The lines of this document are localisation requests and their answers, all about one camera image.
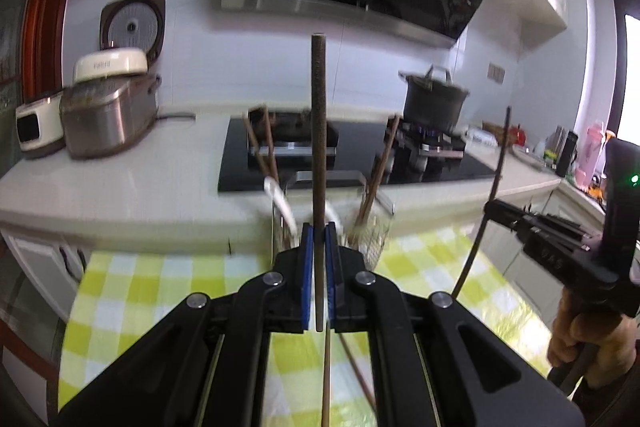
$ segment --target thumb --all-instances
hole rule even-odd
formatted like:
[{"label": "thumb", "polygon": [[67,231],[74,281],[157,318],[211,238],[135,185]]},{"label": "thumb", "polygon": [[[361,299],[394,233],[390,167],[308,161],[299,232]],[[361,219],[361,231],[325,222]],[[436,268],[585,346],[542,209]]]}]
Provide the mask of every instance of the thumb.
[{"label": "thumb", "polygon": [[569,333],[578,342],[602,346],[620,325],[622,316],[614,312],[583,313],[574,318]]}]

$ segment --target sleeve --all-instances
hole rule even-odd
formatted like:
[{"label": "sleeve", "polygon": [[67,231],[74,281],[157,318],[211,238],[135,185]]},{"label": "sleeve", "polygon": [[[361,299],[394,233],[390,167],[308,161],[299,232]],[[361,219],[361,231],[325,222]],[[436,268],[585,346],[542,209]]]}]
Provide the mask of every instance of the sleeve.
[{"label": "sleeve", "polygon": [[636,364],[615,382],[590,389],[585,381],[575,392],[588,427],[626,427],[640,425],[640,343]]}]

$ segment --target black glass cooktop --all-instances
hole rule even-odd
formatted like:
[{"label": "black glass cooktop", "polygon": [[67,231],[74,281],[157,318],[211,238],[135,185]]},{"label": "black glass cooktop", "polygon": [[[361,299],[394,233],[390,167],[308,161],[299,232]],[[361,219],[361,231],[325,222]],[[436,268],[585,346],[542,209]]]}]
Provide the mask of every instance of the black glass cooktop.
[{"label": "black glass cooktop", "polygon": [[[382,154],[386,123],[332,121],[338,132],[335,158],[328,160],[327,168],[333,171],[359,171],[370,178],[376,156]],[[416,172],[409,166],[410,152],[396,150],[391,173],[385,174],[383,184],[404,185],[434,182],[454,182],[492,178],[494,170],[473,156],[466,154],[462,160],[438,160],[430,162],[425,172]],[[278,158],[280,183],[284,184],[296,172],[310,171],[311,158]],[[262,190],[263,176],[257,162],[247,152],[247,137],[240,118],[229,121],[225,150],[222,155],[218,192],[244,192]]]}]

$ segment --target pot lid handle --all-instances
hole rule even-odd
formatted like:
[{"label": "pot lid handle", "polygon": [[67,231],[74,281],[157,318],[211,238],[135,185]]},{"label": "pot lid handle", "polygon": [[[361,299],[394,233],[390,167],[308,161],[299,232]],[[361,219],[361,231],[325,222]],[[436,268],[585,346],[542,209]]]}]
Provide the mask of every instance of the pot lid handle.
[{"label": "pot lid handle", "polygon": [[433,71],[435,70],[444,71],[447,84],[449,85],[453,84],[453,81],[451,80],[451,72],[447,68],[443,68],[442,66],[436,66],[435,64],[431,65],[431,68],[429,68],[429,71],[427,71],[425,78],[428,80],[435,80],[436,82],[441,82],[441,80],[437,78],[433,78]]}]

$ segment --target tablecloth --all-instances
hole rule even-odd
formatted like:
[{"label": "tablecloth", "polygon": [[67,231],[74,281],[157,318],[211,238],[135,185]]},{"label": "tablecloth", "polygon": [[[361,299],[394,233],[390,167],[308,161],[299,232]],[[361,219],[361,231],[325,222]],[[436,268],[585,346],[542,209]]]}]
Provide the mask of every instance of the tablecloth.
[{"label": "tablecloth", "polygon": [[[456,227],[389,240],[376,272],[408,293],[451,291],[471,241]],[[59,407],[186,295],[232,293],[269,269],[266,256],[153,255],[97,252],[79,285],[66,327],[60,366]],[[479,253],[460,301],[541,373],[550,334],[530,307]],[[324,333],[274,334],[263,406],[264,427],[317,427],[322,403]],[[366,336],[347,335],[370,383]],[[332,426],[369,426],[375,419],[347,359],[332,340]]]}]

